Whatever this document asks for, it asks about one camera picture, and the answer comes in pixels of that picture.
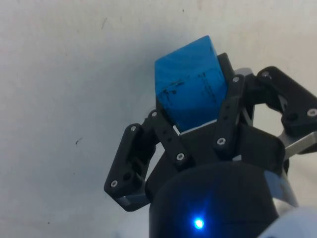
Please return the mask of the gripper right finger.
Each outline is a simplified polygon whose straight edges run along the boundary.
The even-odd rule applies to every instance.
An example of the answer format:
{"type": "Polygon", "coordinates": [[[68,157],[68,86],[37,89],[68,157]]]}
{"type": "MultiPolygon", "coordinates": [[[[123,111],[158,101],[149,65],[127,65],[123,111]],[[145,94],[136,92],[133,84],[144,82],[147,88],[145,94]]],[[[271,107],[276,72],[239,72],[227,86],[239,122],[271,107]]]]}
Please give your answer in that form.
{"type": "Polygon", "coordinates": [[[230,156],[238,150],[294,154],[317,150],[317,98],[274,66],[257,75],[235,73],[229,57],[217,57],[227,86],[213,135],[213,148],[230,156]],[[276,137],[253,127],[255,105],[266,104],[281,114],[283,134],[276,137]]]}

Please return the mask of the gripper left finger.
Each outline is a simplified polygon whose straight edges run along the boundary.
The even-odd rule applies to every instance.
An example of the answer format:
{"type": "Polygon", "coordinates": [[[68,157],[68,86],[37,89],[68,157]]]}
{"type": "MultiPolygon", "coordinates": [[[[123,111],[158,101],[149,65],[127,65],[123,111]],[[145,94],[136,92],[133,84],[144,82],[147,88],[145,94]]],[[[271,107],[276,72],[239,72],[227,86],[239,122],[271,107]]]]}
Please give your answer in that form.
{"type": "Polygon", "coordinates": [[[104,191],[125,211],[136,211],[152,202],[169,172],[178,174],[194,165],[166,110],[156,102],[142,124],[126,127],[104,191]]]}

